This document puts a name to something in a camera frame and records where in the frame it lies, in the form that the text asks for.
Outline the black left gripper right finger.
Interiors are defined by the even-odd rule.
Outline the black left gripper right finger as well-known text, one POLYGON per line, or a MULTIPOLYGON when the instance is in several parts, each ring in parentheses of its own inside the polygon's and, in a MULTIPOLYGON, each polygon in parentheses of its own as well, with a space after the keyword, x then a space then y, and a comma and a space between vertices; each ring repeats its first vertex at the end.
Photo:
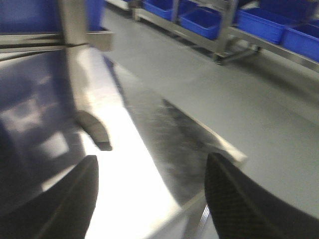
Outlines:
POLYGON ((317 239, 319 220, 276 197, 222 154, 208 155, 205 198, 221 239, 317 239))

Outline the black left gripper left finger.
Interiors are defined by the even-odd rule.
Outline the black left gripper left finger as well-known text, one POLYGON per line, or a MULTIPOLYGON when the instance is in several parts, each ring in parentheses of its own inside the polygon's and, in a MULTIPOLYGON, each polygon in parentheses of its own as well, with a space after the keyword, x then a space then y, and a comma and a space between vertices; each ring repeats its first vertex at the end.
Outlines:
POLYGON ((81 160, 59 182, 38 197, 1 216, 2 239, 83 239, 99 191, 95 155, 81 160))

